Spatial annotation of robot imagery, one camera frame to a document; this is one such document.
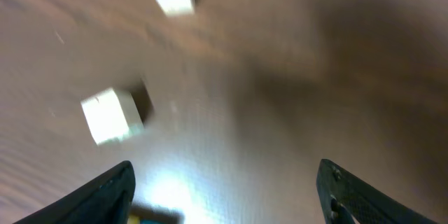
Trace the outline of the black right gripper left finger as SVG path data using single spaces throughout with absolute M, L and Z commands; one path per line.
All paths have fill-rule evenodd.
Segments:
M 67 196 L 17 224 L 125 224 L 136 181 L 132 163 L 123 161 Z

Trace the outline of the wooden block ladybug yellow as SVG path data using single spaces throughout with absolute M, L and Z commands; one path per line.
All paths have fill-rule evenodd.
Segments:
M 180 224 L 177 217 L 170 216 L 135 216 L 130 215 L 126 224 Z

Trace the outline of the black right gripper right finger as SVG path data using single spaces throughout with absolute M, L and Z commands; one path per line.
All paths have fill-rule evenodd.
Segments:
M 320 161 L 316 187 L 327 224 L 435 224 L 435 221 L 391 199 L 329 159 Z

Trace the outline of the wooden block letter A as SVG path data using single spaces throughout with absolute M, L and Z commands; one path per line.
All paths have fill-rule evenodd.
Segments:
M 80 102 L 94 142 L 124 141 L 144 130 L 136 103 L 128 91 L 110 87 Z

